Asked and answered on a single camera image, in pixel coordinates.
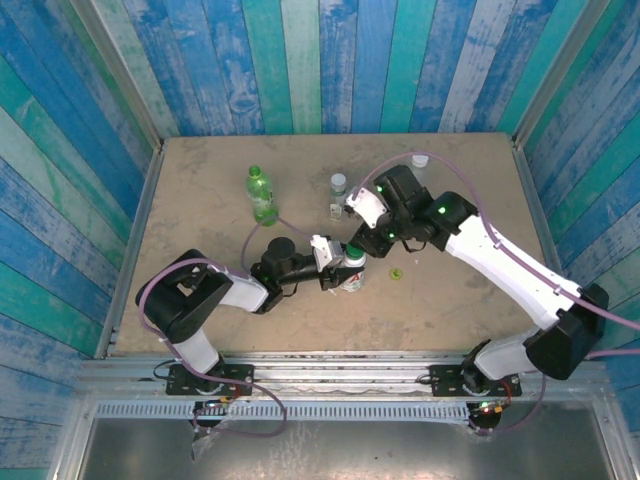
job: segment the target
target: blue wooden wall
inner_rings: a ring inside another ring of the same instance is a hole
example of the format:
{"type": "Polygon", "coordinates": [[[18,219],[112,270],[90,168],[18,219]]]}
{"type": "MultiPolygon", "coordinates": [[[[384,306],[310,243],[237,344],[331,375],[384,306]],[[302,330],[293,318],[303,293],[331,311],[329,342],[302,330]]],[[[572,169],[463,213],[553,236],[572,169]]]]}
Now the blue wooden wall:
{"type": "Polygon", "coordinates": [[[69,0],[0,2],[0,479],[43,479],[152,155],[69,0]]]}
{"type": "MultiPolygon", "coordinates": [[[[640,321],[640,2],[611,0],[525,152],[565,273],[640,321]]],[[[601,348],[640,347],[608,322],[601,348]]],[[[640,435],[640,359],[608,366],[640,435]]]]}
{"type": "Polygon", "coordinates": [[[587,0],[92,0],[163,138],[512,133],[587,0]]]}

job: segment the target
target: small green object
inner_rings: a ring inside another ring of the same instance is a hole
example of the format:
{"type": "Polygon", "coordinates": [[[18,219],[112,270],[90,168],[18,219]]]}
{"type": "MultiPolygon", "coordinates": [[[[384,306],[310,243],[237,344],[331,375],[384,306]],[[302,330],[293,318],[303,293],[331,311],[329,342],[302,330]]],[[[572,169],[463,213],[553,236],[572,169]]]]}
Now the small green object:
{"type": "Polygon", "coordinates": [[[346,249],[346,254],[352,260],[358,260],[359,258],[362,258],[362,256],[364,255],[364,252],[359,248],[356,248],[353,245],[348,244],[346,249]]]}
{"type": "Polygon", "coordinates": [[[392,268],[389,270],[389,276],[391,277],[391,280],[400,280],[402,278],[402,269],[392,268]]]}
{"type": "Polygon", "coordinates": [[[260,223],[266,218],[262,225],[270,227],[278,219],[278,207],[273,202],[273,184],[271,179],[260,169],[259,166],[249,167],[249,176],[246,182],[247,195],[253,203],[253,217],[260,223]]]}

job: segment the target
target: black mounting bracket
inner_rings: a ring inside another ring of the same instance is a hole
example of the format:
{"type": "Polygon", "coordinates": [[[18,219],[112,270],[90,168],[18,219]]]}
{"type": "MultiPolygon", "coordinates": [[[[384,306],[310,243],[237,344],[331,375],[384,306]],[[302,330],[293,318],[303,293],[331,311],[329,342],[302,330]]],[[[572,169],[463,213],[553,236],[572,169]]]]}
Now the black mounting bracket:
{"type": "Polygon", "coordinates": [[[502,380],[493,382],[482,392],[474,392],[469,388],[462,376],[461,365],[433,365],[429,367],[429,376],[425,381],[431,385],[434,397],[511,397],[522,395],[518,375],[507,375],[502,380]]]}
{"type": "MultiPolygon", "coordinates": [[[[253,382],[253,365],[229,365],[224,367],[222,378],[253,382]]],[[[171,396],[206,395],[215,397],[240,397],[251,395],[251,387],[216,383],[196,377],[181,364],[171,365],[167,378],[166,394],[171,396]]]]}

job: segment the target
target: bottle label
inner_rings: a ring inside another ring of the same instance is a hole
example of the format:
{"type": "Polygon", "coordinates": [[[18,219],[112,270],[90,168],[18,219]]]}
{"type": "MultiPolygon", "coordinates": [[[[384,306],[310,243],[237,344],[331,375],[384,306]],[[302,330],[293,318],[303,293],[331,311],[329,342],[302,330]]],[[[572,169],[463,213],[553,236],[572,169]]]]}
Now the bottle label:
{"type": "Polygon", "coordinates": [[[265,214],[269,212],[269,209],[273,206],[273,192],[269,192],[267,198],[262,198],[260,195],[251,195],[249,194],[249,198],[253,203],[253,208],[255,209],[258,215],[265,214]]]}
{"type": "Polygon", "coordinates": [[[353,277],[345,281],[340,288],[347,292],[355,292],[360,290],[364,282],[364,272],[356,273],[353,277]]]}
{"type": "Polygon", "coordinates": [[[331,217],[331,220],[340,221],[342,218],[342,207],[337,203],[329,205],[329,216],[331,217]]]}

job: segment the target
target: white bottle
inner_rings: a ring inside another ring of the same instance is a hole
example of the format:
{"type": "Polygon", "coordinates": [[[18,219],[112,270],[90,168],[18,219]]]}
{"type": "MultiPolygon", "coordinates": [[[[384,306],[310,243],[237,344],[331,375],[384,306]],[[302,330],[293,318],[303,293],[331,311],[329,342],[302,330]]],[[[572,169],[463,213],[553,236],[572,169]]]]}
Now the white bottle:
{"type": "MultiPolygon", "coordinates": [[[[367,263],[367,255],[360,249],[347,245],[342,266],[344,267],[364,267],[367,263]]],[[[364,282],[364,271],[356,273],[351,278],[340,285],[340,288],[347,292],[356,292],[362,288],[364,282]]]]}
{"type": "Polygon", "coordinates": [[[420,185],[424,186],[427,181],[427,164],[429,163],[428,155],[413,155],[409,168],[413,175],[418,179],[420,185]]]}
{"type": "Polygon", "coordinates": [[[332,220],[340,221],[342,218],[342,208],[347,198],[347,177],[341,173],[331,176],[331,203],[329,204],[329,215],[332,220]]]}

